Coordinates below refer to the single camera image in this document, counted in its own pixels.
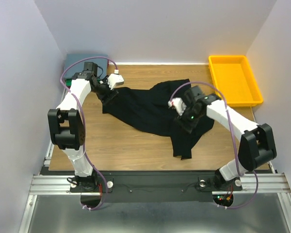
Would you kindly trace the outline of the black t-shirt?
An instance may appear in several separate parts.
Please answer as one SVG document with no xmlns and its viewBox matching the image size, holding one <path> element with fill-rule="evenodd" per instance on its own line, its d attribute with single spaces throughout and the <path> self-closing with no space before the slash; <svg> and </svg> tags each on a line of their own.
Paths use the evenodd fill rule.
<svg viewBox="0 0 291 233">
<path fill-rule="evenodd" d="M 170 137 L 173 155 L 190 159 L 192 148 L 213 128 L 214 120 L 207 116 L 201 117 L 191 133 L 175 122 L 178 114 L 168 107 L 168 101 L 173 92 L 176 97 L 182 98 L 191 87 L 188 82 L 188 79 L 161 82 L 149 90 L 118 88 L 117 96 L 102 107 L 102 112 L 139 131 Z"/>
</svg>

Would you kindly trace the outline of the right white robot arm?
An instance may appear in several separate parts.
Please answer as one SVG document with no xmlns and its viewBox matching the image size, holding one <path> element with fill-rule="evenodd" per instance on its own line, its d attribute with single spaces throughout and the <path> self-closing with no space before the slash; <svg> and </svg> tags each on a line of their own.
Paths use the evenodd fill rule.
<svg viewBox="0 0 291 233">
<path fill-rule="evenodd" d="M 245 118 L 228 106 L 221 93 L 205 95 L 196 85 L 182 98 L 172 94 L 168 106 L 176 110 L 176 121 L 186 132 L 191 133 L 202 117 L 208 117 L 230 131 L 233 144 L 240 143 L 234 146 L 234 159 L 215 171 L 217 188 L 277 157 L 272 127 Z"/>
</svg>

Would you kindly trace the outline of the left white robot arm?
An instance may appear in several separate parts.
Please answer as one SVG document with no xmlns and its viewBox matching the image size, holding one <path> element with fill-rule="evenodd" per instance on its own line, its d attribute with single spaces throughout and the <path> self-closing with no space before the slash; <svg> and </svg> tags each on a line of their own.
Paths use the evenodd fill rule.
<svg viewBox="0 0 291 233">
<path fill-rule="evenodd" d="M 91 92 L 109 103 L 117 94 L 116 87 L 124 83 L 118 68 L 110 75 L 98 75 L 101 67 L 85 62 L 83 70 L 69 78 L 70 87 L 62 102 L 48 111 L 51 142 L 62 150 L 74 168 L 74 177 L 68 178 L 71 192 L 93 192 L 101 188 L 97 171 L 88 159 L 85 149 L 86 127 L 82 105 Z"/>
</svg>

